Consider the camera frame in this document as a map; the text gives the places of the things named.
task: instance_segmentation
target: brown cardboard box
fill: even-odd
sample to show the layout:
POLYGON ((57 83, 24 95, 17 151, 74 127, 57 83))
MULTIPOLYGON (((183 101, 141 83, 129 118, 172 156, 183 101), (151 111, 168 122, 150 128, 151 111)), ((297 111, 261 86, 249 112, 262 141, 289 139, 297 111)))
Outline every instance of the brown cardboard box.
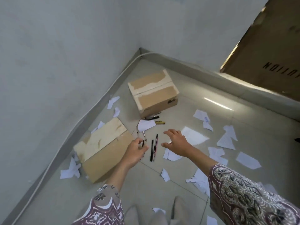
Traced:
POLYGON ((129 82, 128 86, 142 118, 178 102, 179 91, 166 70, 129 82))
POLYGON ((113 118, 74 146, 82 167, 95 183, 107 178, 133 140, 122 122, 113 118))
POLYGON ((299 5, 269 0, 221 72, 300 101, 299 5))

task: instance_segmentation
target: wall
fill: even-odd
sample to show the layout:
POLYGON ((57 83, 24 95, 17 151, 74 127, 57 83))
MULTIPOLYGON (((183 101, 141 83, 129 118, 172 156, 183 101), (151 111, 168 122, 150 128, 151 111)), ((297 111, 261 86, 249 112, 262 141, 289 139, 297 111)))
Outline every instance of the wall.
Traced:
POLYGON ((219 71, 267 1, 139 0, 142 47, 219 71))
POLYGON ((0 223, 139 48, 134 4, 0 0, 0 223))

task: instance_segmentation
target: paisley pattern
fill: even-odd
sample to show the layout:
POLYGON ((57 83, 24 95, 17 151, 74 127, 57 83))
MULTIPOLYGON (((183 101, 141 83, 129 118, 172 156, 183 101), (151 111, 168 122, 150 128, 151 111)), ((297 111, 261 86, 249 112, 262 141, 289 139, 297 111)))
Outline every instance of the paisley pattern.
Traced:
POLYGON ((124 225, 119 192, 112 185, 104 185, 92 198, 85 214, 72 225, 124 225))
POLYGON ((210 207, 227 225, 300 223, 300 210, 243 175, 216 164, 208 175, 210 207))

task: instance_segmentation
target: electrical cord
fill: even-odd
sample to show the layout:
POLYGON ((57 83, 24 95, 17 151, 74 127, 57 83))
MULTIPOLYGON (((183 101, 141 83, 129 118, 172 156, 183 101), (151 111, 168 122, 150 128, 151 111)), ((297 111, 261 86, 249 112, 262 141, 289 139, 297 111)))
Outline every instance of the electrical cord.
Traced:
MULTIPOLYGON (((137 56, 122 72, 121 74, 117 77, 117 79, 115 79, 115 81, 112 83, 112 85, 109 87, 109 89, 103 94, 106 95, 108 93, 108 91, 111 89, 111 87, 114 85, 114 83, 121 77, 121 75, 129 68, 129 66, 131 66, 131 64, 137 60, 138 58, 140 58, 141 56, 144 56, 144 55, 148 55, 148 54, 159 54, 159 53, 155 53, 155 52, 148 52, 148 53, 144 53, 144 54, 141 54, 139 56, 137 56)), ((76 123, 75 126, 77 126, 77 124, 97 105, 97 103, 76 123)), ((37 190, 39 189, 41 183, 43 182, 46 174, 48 173, 49 171, 49 168, 51 167, 53 161, 55 160, 56 156, 58 155, 59 151, 61 150, 62 146, 58 149, 58 151, 56 152, 55 156, 53 157, 53 159, 51 160, 49 166, 47 167, 47 169, 45 170, 40 182, 38 183, 37 187, 35 188, 34 192, 32 193, 31 197, 29 198, 28 202, 25 204, 24 208, 22 209, 22 211, 19 213, 19 215, 17 216, 17 218, 13 221, 13 223, 11 225, 15 225, 15 223, 18 221, 18 219, 21 217, 21 215, 23 214, 23 212, 25 211, 25 209, 27 208, 27 206, 29 205, 29 203, 31 202, 32 198, 34 197, 35 193, 37 192, 37 190)))

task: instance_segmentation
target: hand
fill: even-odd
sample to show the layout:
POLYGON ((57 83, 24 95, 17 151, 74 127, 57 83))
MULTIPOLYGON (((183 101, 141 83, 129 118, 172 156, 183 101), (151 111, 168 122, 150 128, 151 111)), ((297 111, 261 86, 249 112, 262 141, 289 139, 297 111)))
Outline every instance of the hand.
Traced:
POLYGON ((145 151, 148 150, 148 146, 144 145, 142 149, 139 149, 139 144, 143 142, 141 138, 136 138, 127 147, 125 154, 123 155, 120 163, 126 168, 130 169, 136 165, 143 157, 145 151))
POLYGON ((177 155, 187 157, 188 151, 193 148, 193 146, 186 140, 185 136, 182 136, 180 131, 174 129, 169 129, 163 133, 168 135, 172 142, 170 144, 162 143, 161 146, 170 149, 177 155))

